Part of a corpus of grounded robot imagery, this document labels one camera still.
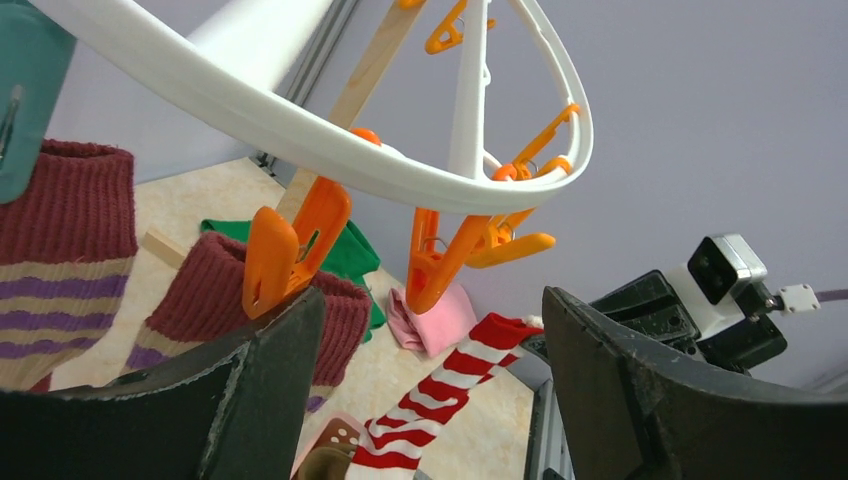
green towel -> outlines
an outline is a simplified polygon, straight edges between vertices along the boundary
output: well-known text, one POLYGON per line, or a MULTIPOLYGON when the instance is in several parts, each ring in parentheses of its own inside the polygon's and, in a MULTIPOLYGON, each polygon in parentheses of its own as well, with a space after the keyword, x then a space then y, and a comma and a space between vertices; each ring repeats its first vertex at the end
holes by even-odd
MULTIPOLYGON (((247 242, 250 222, 207 219, 200 223, 200 231, 218 232, 234 240, 247 242)), ((366 290, 368 290, 368 286, 365 285, 364 275, 378 268, 380 268, 380 257, 374 252, 371 244, 368 243, 359 228, 351 221, 347 222, 347 226, 339 235, 339 239, 336 240, 324 263, 321 264, 322 271, 348 279, 366 290)), ((371 340, 371 330, 381 327, 384 323, 386 323, 386 316, 380 310, 380 307, 374 303, 374 297, 371 297, 371 321, 363 341, 371 340)))

teal item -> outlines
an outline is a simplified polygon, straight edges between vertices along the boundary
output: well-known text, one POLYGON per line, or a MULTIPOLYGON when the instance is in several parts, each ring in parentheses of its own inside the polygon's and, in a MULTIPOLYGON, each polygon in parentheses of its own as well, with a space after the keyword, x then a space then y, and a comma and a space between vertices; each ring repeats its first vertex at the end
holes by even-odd
MULTIPOLYGON (((250 222, 206 219, 200 223, 200 231, 218 232, 233 240, 246 243, 250 235, 250 222)), ((368 291, 368 296, 371 296, 371 291, 365 284, 365 274, 378 268, 380 268, 380 257, 368 243, 365 235, 351 221, 347 222, 345 229, 342 230, 330 253, 327 254, 327 258, 324 259, 324 263, 321 264, 322 272, 332 273, 337 277, 350 280, 368 291)), ((371 340, 371 330, 380 328, 385 323, 386 315, 374 302, 374 297, 371 296, 371 320, 363 341, 371 340)))
POLYGON ((29 185, 76 38, 23 0, 0 0, 0 204, 29 185))

pink towel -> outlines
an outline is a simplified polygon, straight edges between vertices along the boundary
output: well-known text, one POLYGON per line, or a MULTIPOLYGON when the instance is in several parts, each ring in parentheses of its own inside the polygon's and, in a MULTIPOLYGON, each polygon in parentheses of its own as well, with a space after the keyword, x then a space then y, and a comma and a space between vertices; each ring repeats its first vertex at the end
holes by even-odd
POLYGON ((405 298, 405 289, 391 289, 386 313, 389 328, 407 350, 435 357, 459 343, 477 324, 468 294, 459 284, 451 284, 436 306, 421 315, 409 310, 405 298))

white connector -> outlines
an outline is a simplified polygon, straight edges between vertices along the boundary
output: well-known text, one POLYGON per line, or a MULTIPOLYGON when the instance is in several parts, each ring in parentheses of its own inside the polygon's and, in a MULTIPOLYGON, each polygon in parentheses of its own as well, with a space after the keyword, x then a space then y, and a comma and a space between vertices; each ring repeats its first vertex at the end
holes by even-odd
POLYGON ((783 287, 778 295, 783 300, 781 314, 784 316, 812 312, 821 308, 816 292, 807 284, 783 287))

striped sock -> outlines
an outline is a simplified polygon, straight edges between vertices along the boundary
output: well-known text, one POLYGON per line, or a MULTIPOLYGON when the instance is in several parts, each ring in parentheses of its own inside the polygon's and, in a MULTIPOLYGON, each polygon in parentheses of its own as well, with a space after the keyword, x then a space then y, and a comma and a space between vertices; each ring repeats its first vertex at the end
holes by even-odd
POLYGON ((241 305, 246 247, 201 235, 165 298, 141 327, 122 374, 158 365, 246 325, 241 305))
POLYGON ((324 332, 306 401, 306 414, 318 411, 344 380, 347 364, 362 343, 371 315, 368 292, 348 280, 318 272, 311 285, 324 293, 324 332))
POLYGON ((49 384, 112 326, 138 250, 132 188, 130 153, 47 140, 0 205, 0 387, 49 384))
POLYGON ((365 423, 345 478, 411 479, 421 449, 469 401, 469 391, 491 380, 496 367, 517 360, 514 353, 527 336, 542 330, 490 313, 445 362, 401 398, 385 415, 365 423))

